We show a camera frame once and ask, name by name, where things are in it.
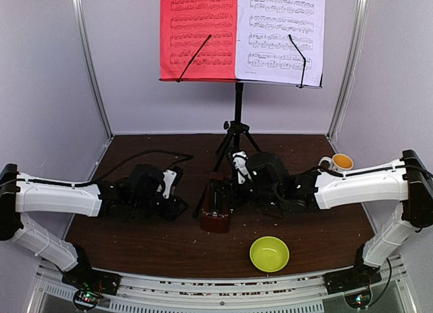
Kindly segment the wooden metronome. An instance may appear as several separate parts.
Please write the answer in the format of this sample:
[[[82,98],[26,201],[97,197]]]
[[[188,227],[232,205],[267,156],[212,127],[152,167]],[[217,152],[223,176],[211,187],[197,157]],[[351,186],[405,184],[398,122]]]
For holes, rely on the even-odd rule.
[[[200,212],[200,228],[208,233],[228,233],[233,207],[231,180],[219,172],[212,172]]]

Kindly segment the black perforated music stand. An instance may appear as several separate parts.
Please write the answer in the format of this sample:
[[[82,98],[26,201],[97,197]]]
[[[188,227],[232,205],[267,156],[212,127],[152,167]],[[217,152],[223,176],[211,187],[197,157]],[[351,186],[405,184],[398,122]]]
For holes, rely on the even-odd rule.
[[[302,213],[314,209],[314,192],[317,190],[314,184],[319,173],[318,167],[291,176],[279,157],[261,151],[250,134],[250,127],[241,122],[243,91],[244,84],[236,80],[234,120],[224,123],[227,134],[216,150],[218,159],[212,172],[219,172],[223,157],[227,156],[228,159],[229,148],[236,147],[248,155],[246,167],[254,185],[253,199],[260,204],[262,211],[267,213],[269,208],[276,208],[278,215],[283,217],[288,212]],[[194,218],[201,212],[206,189],[193,211]]]

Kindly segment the white sheet music paper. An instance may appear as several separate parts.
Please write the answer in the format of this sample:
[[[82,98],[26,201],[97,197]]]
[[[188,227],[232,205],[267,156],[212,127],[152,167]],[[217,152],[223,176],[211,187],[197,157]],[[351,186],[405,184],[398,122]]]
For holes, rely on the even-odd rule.
[[[325,0],[237,0],[235,77],[321,86]]]

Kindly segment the red sheet music paper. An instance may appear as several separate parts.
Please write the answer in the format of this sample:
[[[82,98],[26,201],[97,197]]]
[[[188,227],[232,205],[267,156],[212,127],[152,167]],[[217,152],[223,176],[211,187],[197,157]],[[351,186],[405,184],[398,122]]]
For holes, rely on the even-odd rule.
[[[160,0],[160,79],[235,80],[237,0]]]

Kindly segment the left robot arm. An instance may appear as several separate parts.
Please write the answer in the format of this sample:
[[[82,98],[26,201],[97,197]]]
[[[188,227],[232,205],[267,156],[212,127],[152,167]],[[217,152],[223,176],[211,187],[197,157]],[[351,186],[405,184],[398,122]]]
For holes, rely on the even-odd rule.
[[[173,194],[183,171],[180,167],[161,171],[139,164],[115,182],[82,183],[45,180],[18,171],[7,164],[1,171],[1,240],[18,243],[36,256],[70,274],[83,289],[97,283],[97,273],[83,248],[62,241],[36,223],[31,212],[79,214],[91,218],[130,218],[158,215],[172,222],[188,205]]]

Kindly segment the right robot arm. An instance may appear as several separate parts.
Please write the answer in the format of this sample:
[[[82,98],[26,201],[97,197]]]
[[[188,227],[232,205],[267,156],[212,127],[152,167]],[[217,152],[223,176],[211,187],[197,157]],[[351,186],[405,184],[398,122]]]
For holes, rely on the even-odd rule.
[[[360,246],[361,258],[347,272],[362,286],[387,257],[416,231],[432,226],[432,174],[413,150],[389,163],[359,170],[333,170],[319,164],[291,175],[274,153],[228,155],[238,183],[262,206],[279,215],[330,210],[338,206],[395,200],[396,209],[378,234]]]

